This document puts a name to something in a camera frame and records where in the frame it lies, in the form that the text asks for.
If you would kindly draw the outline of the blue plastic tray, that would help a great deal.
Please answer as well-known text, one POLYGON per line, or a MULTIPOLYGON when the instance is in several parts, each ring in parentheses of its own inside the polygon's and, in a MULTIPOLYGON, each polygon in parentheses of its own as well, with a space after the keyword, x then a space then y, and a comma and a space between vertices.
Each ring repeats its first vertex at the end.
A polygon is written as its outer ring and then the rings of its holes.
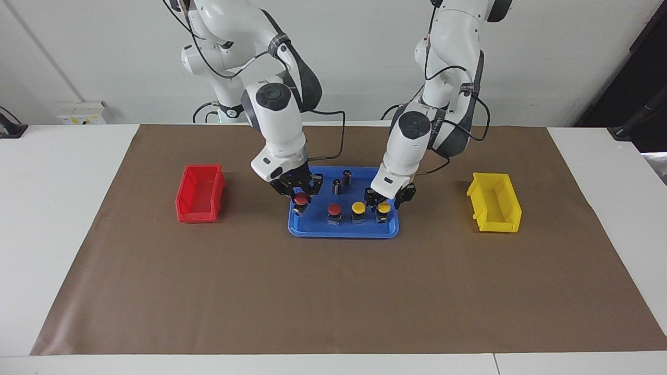
POLYGON ((323 175, 323 185, 319 194, 312 197, 305 213, 301 216, 290 205, 288 230, 297 237, 307 238, 373 238, 385 239, 398 235, 400 222, 398 212, 391 209, 386 223, 377 223, 376 214, 370 208, 365 212, 363 223, 353 223, 352 206, 364 202, 365 189, 376 176, 377 168, 350 166, 310 166, 313 174, 323 175), (338 195, 333 193, 334 180, 342 180, 344 171, 351 171, 350 185, 341 186, 338 195), (329 204, 341 206, 341 220, 338 225, 327 221, 329 204))

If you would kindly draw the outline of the red plastic storage bin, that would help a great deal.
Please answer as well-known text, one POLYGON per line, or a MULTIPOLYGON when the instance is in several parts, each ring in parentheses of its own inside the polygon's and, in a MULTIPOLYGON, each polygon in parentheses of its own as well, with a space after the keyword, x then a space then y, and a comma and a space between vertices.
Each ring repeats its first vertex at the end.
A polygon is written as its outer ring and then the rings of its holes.
POLYGON ((222 208, 225 187, 222 165, 186 165, 175 199, 177 220, 180 223, 215 222, 222 208))

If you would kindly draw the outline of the brown paper table mat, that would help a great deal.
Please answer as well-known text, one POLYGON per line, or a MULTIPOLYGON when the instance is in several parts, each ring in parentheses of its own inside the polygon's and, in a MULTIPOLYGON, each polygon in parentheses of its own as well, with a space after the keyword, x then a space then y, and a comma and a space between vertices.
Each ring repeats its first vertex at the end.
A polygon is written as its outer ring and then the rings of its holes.
POLYGON ((261 147, 248 126, 140 126, 31 354, 667 351, 546 129, 492 128, 377 241, 291 235, 261 147), (222 165, 215 222, 177 220, 189 164, 222 165), (474 172, 510 176, 517 233, 479 230, 474 172))

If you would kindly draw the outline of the yellow plastic storage bin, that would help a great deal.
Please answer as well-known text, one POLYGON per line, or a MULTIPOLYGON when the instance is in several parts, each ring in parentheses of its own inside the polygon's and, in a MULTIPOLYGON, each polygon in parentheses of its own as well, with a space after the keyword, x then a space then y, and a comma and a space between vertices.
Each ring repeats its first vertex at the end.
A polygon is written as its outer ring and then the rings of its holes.
POLYGON ((518 232, 523 211, 508 174, 474 172, 466 195, 481 232, 518 232))

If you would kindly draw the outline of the black tripod stand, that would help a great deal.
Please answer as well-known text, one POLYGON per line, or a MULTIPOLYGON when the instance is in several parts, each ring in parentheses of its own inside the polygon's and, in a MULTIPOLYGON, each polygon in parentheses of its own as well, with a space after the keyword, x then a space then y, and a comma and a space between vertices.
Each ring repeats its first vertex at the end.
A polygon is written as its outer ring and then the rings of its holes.
POLYGON ((667 84, 660 88, 645 104, 637 109, 621 126, 607 127, 608 133, 617 142, 631 142, 631 132, 636 126, 648 121, 667 105, 667 84))

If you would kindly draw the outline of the black side panel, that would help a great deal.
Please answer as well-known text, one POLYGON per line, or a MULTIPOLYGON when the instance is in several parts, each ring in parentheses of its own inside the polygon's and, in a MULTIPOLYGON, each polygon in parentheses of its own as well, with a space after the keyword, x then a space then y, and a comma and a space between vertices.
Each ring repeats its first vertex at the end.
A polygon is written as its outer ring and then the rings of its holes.
MULTIPOLYGON (((667 88, 667 0, 662 0, 629 48, 628 60, 576 122, 579 128, 623 126, 667 88)), ((667 102, 655 107, 629 133, 639 152, 667 152, 667 102)))

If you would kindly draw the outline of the black stand base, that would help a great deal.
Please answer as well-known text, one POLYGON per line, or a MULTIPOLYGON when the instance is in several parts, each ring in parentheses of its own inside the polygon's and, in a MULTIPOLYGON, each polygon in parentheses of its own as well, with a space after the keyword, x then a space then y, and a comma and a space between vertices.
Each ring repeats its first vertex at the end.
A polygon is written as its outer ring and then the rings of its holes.
POLYGON ((28 128, 29 125, 0 105, 0 139, 19 139, 28 128))

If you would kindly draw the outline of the white wall socket box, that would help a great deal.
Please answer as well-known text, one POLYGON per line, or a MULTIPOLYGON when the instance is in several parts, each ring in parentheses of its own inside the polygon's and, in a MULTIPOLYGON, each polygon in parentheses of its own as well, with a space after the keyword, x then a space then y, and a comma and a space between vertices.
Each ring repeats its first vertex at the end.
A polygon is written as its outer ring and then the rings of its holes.
POLYGON ((102 101, 59 102, 57 118, 64 125, 107 125, 109 111, 102 101))

